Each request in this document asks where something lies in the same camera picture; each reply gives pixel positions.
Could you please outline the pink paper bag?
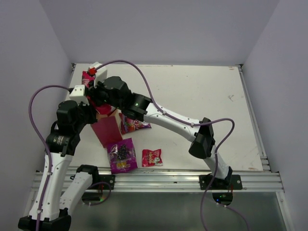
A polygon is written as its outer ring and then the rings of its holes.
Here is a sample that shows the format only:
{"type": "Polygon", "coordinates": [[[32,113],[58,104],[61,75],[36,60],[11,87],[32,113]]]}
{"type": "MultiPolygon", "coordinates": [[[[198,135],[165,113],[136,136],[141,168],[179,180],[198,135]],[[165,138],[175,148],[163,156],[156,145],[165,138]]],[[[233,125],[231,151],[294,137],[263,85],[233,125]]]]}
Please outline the pink paper bag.
{"type": "Polygon", "coordinates": [[[116,120],[117,109],[104,104],[96,107],[97,122],[91,125],[92,130],[100,141],[101,145],[106,148],[108,144],[122,140],[122,135],[116,120]]]}

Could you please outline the Fox's candy bag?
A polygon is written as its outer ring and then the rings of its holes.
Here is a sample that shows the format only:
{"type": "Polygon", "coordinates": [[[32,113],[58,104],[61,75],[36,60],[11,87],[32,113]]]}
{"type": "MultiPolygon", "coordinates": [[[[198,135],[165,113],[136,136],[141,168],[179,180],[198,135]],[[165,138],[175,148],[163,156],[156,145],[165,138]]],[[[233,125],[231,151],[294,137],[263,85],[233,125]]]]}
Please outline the Fox's candy bag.
{"type": "Polygon", "coordinates": [[[130,119],[127,116],[123,115],[122,113],[119,113],[119,117],[120,117],[120,131],[122,135],[135,132],[140,129],[146,129],[152,127],[150,123],[130,119]]]}

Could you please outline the purple grape candy bag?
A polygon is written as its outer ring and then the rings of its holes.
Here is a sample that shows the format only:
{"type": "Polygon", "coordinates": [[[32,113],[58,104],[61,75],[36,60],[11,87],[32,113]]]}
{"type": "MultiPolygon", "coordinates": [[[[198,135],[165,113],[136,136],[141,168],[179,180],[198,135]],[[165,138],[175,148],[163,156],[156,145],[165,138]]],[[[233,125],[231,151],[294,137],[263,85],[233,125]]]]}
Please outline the purple grape candy bag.
{"type": "Polygon", "coordinates": [[[127,173],[138,168],[132,138],[108,144],[107,154],[112,174],[127,173]]]}

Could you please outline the small red candy packet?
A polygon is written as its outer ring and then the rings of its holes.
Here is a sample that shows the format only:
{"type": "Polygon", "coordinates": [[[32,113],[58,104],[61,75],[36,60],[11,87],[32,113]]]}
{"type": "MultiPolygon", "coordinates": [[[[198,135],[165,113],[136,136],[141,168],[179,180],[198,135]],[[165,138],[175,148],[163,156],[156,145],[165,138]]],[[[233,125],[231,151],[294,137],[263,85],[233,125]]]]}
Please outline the small red candy packet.
{"type": "Polygon", "coordinates": [[[142,151],[142,167],[162,166],[163,161],[161,158],[161,154],[161,149],[157,149],[154,151],[144,149],[142,151]]]}

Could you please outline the red Real chips bag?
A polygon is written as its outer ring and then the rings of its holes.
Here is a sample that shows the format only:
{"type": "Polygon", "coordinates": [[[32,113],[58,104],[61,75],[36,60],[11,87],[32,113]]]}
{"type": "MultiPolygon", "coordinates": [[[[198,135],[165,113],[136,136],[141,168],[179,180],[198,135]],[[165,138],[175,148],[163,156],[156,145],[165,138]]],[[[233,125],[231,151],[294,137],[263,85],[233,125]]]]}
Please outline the red Real chips bag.
{"type": "Polygon", "coordinates": [[[95,74],[96,74],[95,69],[91,69],[89,71],[83,71],[82,72],[82,84],[85,85],[87,88],[94,87],[95,74]]]}

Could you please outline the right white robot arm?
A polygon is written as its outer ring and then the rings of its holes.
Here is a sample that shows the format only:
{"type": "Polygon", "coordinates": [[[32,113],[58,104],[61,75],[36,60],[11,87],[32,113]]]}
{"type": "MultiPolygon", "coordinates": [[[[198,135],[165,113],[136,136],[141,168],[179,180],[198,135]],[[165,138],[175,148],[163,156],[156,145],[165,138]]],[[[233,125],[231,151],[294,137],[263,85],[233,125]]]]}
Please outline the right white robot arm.
{"type": "Polygon", "coordinates": [[[204,160],[210,168],[218,188],[225,189],[231,184],[232,168],[218,153],[220,145],[214,139],[213,121],[191,119],[161,107],[154,100],[133,93],[117,76],[104,81],[91,80],[88,95],[98,106],[108,104],[132,120],[159,125],[181,135],[191,143],[189,154],[204,160]]]}

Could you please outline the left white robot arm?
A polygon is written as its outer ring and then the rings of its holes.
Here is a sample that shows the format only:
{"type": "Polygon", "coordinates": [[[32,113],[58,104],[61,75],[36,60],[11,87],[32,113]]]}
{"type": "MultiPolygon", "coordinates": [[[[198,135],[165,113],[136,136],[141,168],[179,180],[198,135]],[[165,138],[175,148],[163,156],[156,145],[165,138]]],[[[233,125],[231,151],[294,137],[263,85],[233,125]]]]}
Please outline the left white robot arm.
{"type": "Polygon", "coordinates": [[[56,114],[57,121],[45,139],[45,168],[37,197],[28,216],[19,219],[18,228],[23,231],[69,230],[72,213],[85,190],[95,189],[100,183],[96,166],[81,165],[73,182],[62,191],[80,133],[97,120],[93,106],[73,100],[60,103],[56,114]]]}

